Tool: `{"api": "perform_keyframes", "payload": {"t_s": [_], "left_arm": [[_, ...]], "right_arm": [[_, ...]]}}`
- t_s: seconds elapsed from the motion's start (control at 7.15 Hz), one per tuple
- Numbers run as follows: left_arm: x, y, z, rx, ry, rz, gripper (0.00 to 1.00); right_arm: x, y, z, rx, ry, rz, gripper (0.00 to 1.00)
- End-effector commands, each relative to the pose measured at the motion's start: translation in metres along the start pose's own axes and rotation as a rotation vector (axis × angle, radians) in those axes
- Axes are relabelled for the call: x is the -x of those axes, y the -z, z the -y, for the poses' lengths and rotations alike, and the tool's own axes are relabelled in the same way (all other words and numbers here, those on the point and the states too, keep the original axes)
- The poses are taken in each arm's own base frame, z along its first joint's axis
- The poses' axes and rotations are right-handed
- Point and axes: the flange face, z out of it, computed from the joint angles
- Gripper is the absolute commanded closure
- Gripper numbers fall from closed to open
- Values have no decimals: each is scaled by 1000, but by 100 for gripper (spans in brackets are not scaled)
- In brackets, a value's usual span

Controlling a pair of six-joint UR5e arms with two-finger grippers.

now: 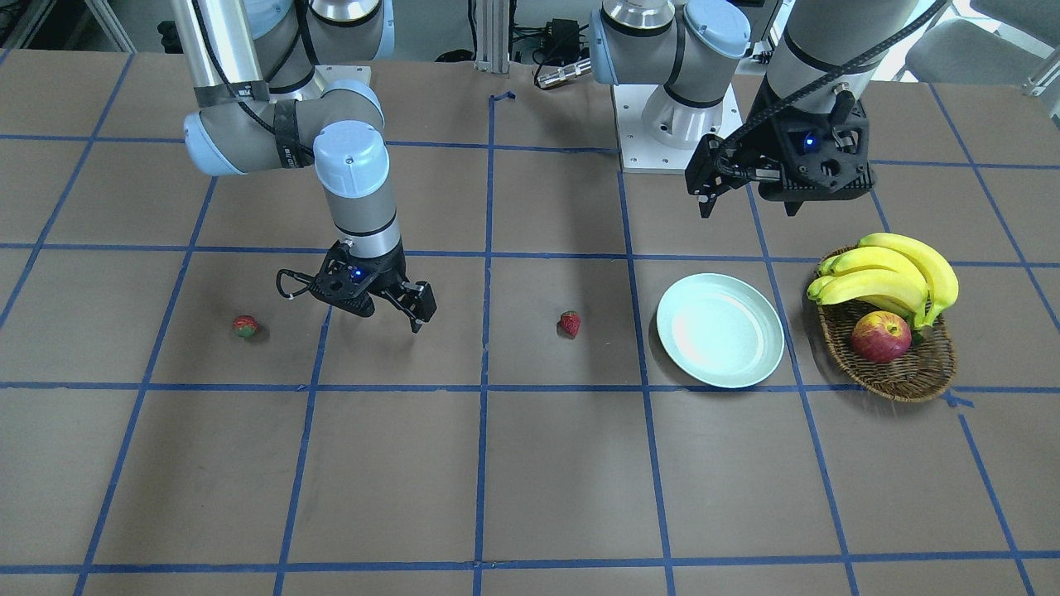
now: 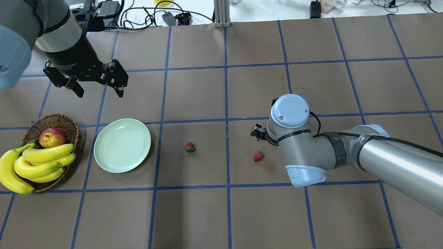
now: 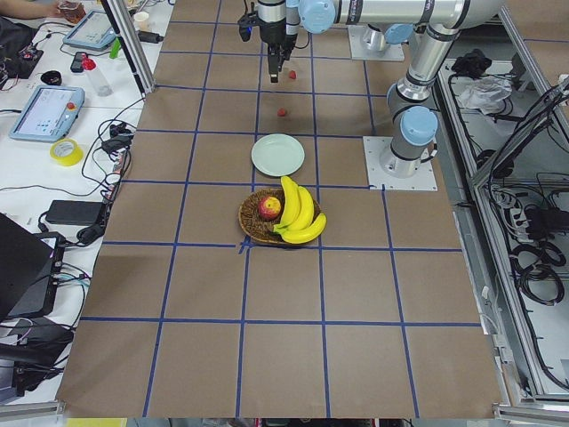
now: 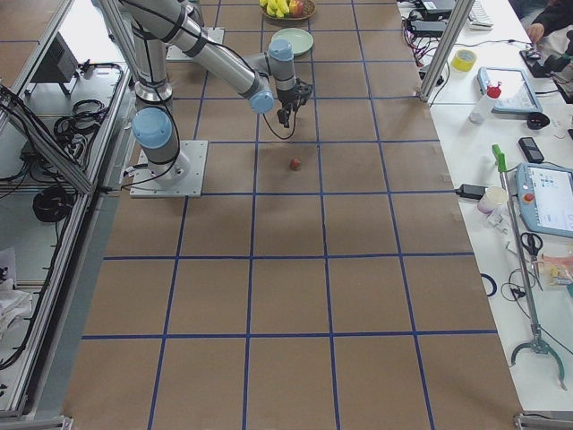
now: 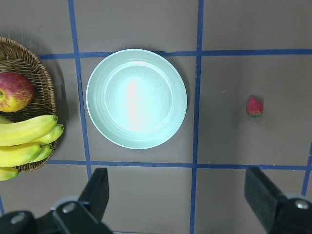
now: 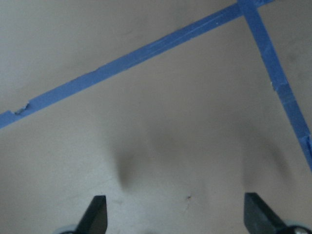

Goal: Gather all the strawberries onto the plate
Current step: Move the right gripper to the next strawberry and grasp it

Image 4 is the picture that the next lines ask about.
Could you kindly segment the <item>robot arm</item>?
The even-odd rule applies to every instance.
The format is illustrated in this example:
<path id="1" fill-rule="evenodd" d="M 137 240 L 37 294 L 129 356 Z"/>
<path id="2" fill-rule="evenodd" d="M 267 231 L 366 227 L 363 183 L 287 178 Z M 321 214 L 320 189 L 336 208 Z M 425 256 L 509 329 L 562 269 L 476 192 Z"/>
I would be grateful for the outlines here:
<path id="1" fill-rule="evenodd" d="M 172 87 L 167 78 L 167 48 L 175 46 L 194 63 L 214 74 L 265 114 L 278 99 L 278 121 L 290 126 L 290 115 L 305 105 L 312 85 L 296 76 L 291 44 L 271 41 L 266 52 L 243 58 L 211 38 L 201 14 L 183 1 L 118 1 L 131 15 L 138 80 L 136 94 L 145 105 L 167 103 Z"/>
<path id="2" fill-rule="evenodd" d="M 153 177 L 166 180 L 175 169 L 180 139 L 172 115 L 172 86 L 167 77 L 167 45 L 138 22 L 132 23 L 138 80 L 133 135 Z"/>

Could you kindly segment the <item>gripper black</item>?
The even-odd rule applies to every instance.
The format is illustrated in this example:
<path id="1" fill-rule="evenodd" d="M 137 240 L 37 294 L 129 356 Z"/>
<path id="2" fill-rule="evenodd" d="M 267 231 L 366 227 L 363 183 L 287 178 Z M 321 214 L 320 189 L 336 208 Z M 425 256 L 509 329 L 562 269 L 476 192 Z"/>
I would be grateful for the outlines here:
<path id="1" fill-rule="evenodd" d="M 275 86 L 281 109 L 277 112 L 278 122 L 284 127 L 289 127 L 289 109 L 295 113 L 300 106 L 304 106 L 312 95 L 312 85 L 302 81 L 296 76 L 280 80 L 275 78 Z"/>

